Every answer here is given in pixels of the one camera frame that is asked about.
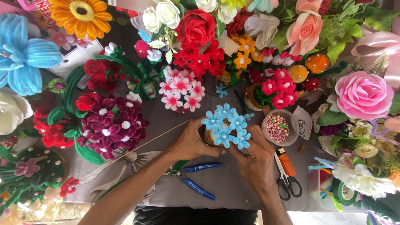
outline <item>hand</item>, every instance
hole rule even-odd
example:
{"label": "hand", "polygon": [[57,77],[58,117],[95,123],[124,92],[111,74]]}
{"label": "hand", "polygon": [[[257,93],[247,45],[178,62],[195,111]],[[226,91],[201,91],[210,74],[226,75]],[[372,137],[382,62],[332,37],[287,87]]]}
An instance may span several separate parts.
{"label": "hand", "polygon": [[239,165],[240,174],[257,195],[265,191],[277,191],[273,167],[274,148],[265,140],[259,126],[249,125],[247,131],[251,133],[248,154],[243,154],[234,145],[229,148]]}
{"label": "hand", "polygon": [[177,161],[191,160],[201,155],[220,156],[223,149],[205,144],[198,132],[199,128],[203,126],[201,120],[205,118],[207,117],[191,119],[182,133],[164,151]]}

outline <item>green tape roll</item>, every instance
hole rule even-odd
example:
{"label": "green tape roll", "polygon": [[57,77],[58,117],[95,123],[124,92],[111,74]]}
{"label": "green tape roll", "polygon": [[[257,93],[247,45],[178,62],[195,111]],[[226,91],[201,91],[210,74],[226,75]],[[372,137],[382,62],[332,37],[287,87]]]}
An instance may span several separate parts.
{"label": "green tape roll", "polygon": [[339,179],[334,178],[332,182],[332,193],[336,201],[344,206],[352,205],[357,198],[357,191],[353,191],[346,187]]}

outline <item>orange lighter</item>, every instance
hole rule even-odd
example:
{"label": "orange lighter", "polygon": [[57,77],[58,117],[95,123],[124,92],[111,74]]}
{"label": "orange lighter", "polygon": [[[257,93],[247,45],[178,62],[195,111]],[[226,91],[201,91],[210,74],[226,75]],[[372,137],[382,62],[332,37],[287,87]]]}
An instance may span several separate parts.
{"label": "orange lighter", "polygon": [[288,154],[286,154],[285,149],[278,148],[276,154],[280,160],[280,163],[283,166],[286,174],[290,177],[294,177],[296,175],[296,171],[294,170],[292,163],[289,160]]}

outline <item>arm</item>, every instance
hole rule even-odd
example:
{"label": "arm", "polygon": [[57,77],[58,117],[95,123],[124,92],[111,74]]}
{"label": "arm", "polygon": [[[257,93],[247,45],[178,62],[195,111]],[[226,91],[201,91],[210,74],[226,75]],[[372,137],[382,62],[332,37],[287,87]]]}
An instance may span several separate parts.
{"label": "arm", "polygon": [[229,148],[239,165],[240,174],[260,199],[265,225],[292,225],[280,200],[274,178],[274,149],[265,140],[259,126],[249,126],[247,130],[251,133],[248,154],[243,154],[232,145]]}
{"label": "arm", "polygon": [[220,156],[222,149],[210,147],[200,138],[198,129],[202,126],[202,119],[204,118],[190,120],[168,148],[101,198],[78,225],[119,225],[135,209],[151,186],[176,161],[191,160],[200,155]]}

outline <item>blue plier handle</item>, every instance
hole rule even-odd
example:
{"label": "blue plier handle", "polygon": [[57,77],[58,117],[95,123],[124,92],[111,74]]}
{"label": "blue plier handle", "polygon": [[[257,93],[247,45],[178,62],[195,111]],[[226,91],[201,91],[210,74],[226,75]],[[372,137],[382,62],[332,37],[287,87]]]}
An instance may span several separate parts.
{"label": "blue plier handle", "polygon": [[189,187],[191,187],[193,190],[195,190],[197,193],[214,200],[215,196],[212,195],[211,193],[207,192],[204,190],[202,187],[197,185],[195,182],[193,182],[191,179],[187,178],[184,173],[185,171],[187,172],[196,172],[199,170],[203,169],[208,169],[208,168],[213,168],[213,167],[220,167],[221,163],[204,163],[204,164],[198,164],[195,166],[190,166],[190,167],[185,167],[184,169],[177,171],[175,174],[183,183],[187,184]]}

